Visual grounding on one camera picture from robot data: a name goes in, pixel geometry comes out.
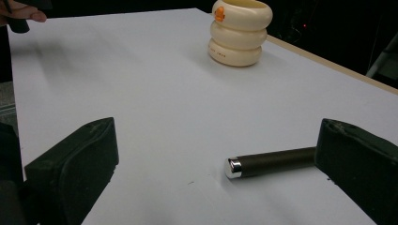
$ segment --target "dark background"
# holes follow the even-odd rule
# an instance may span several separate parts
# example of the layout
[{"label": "dark background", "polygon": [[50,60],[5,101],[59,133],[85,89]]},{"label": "dark background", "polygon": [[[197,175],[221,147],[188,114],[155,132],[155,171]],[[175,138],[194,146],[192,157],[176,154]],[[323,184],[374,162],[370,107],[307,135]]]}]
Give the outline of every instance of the dark background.
[{"label": "dark background", "polygon": [[[262,0],[274,13],[268,33],[366,74],[398,32],[398,0]],[[53,0],[49,18],[199,8],[210,12],[215,0]],[[12,80],[8,35],[0,28],[0,82]]]}]

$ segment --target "orange logo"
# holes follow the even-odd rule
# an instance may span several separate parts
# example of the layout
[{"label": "orange logo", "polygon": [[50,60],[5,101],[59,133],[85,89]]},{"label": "orange logo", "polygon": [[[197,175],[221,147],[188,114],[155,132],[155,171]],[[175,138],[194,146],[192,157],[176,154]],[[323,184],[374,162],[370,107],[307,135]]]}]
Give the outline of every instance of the orange logo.
[{"label": "orange logo", "polygon": [[214,12],[215,14],[214,19],[218,22],[222,22],[223,19],[225,18],[225,15],[223,13],[224,13],[223,7],[217,8],[217,10]]}]

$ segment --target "beige ring toy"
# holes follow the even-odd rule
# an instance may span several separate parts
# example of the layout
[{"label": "beige ring toy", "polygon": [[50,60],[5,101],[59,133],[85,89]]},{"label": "beige ring toy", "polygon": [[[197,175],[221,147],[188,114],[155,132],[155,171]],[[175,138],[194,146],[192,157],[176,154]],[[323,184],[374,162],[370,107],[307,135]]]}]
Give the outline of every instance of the beige ring toy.
[{"label": "beige ring toy", "polygon": [[255,64],[262,54],[261,46],[253,50],[225,48],[212,38],[208,43],[208,53],[216,61],[233,66],[246,67]]},{"label": "beige ring toy", "polygon": [[256,49],[267,39],[267,30],[239,31],[213,22],[210,26],[210,34],[221,45],[238,50]]},{"label": "beige ring toy", "polygon": [[242,31],[265,29],[273,15],[267,4],[254,0],[218,0],[212,11],[218,24]]}]

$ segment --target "human hand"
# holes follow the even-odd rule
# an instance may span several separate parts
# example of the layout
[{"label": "human hand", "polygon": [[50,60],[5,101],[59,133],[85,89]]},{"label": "human hand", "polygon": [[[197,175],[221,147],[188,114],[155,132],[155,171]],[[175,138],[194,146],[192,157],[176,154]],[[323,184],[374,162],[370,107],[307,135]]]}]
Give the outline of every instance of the human hand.
[{"label": "human hand", "polygon": [[14,0],[8,0],[8,3],[9,7],[12,9],[12,13],[7,11],[4,0],[0,0],[0,26],[7,24],[7,17],[14,19],[30,19],[40,23],[44,23],[47,20],[46,14],[36,7],[18,3]]}]

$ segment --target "metal tip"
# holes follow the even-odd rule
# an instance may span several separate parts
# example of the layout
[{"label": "metal tip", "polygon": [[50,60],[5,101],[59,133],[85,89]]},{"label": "metal tip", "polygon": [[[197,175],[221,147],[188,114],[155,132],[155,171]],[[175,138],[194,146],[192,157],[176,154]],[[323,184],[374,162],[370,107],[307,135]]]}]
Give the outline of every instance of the metal tip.
[{"label": "metal tip", "polygon": [[242,165],[237,157],[230,157],[225,161],[224,171],[225,175],[230,179],[238,178],[242,175]]}]

